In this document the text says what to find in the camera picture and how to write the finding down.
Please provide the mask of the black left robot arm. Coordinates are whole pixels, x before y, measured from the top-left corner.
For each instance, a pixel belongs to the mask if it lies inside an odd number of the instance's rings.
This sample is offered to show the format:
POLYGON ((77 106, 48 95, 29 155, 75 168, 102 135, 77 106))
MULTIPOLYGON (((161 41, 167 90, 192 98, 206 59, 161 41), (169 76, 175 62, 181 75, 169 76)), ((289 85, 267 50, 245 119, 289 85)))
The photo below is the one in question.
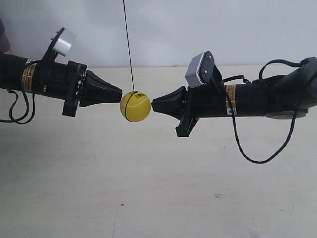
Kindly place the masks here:
POLYGON ((63 100, 62 115, 68 117, 74 117, 78 107, 119 103, 122 98, 120 88, 99 78, 85 64, 8 54, 0 55, 0 86, 63 100))

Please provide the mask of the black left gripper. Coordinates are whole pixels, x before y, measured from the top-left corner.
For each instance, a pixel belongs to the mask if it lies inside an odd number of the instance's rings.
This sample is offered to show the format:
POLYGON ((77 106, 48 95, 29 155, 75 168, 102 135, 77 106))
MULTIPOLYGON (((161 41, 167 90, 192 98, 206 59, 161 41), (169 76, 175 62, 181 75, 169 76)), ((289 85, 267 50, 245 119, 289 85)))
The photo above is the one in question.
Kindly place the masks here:
POLYGON ((67 64, 53 62, 47 68, 39 64, 36 66, 34 93, 64 100, 62 115, 68 117, 76 116, 79 99, 80 107, 120 103, 122 89, 86 70, 87 65, 74 61, 67 64))

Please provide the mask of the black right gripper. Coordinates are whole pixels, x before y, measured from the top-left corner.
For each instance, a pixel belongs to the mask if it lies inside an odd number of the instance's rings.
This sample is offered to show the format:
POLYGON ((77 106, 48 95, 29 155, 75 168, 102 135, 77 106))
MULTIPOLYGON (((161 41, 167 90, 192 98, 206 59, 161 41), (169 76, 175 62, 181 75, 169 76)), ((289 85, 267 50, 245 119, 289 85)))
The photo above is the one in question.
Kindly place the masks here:
POLYGON ((224 89, 219 92, 210 86, 177 90, 155 98, 151 105, 154 112, 165 114, 180 120, 176 127, 178 137, 189 137, 192 129, 201 118, 219 118, 227 116, 226 95, 224 89))

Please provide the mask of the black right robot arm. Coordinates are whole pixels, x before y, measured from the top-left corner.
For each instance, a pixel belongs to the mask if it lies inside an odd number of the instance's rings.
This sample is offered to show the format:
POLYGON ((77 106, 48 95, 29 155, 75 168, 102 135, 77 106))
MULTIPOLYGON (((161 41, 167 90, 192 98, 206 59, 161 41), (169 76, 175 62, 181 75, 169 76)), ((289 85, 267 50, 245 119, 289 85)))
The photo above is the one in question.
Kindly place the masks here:
POLYGON ((153 111, 178 119, 179 137, 189 137, 200 118, 290 119, 295 112, 297 118, 304 117, 317 104, 317 59, 273 62, 295 67, 295 71, 263 78, 261 70, 252 82, 243 75, 223 79, 211 52, 203 52, 192 58, 187 68, 188 86, 153 99, 153 111))

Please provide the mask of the person's forearm with grey sleeve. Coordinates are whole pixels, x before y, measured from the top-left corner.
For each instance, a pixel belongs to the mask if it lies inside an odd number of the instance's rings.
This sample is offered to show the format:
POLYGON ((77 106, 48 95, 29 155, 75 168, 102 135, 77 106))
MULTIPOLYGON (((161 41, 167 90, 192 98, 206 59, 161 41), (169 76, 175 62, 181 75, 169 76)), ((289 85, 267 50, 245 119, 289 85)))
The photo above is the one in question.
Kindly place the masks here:
POLYGON ((13 54, 11 50, 11 44, 6 35, 5 26, 2 20, 0 20, 0 52, 9 55, 13 54))

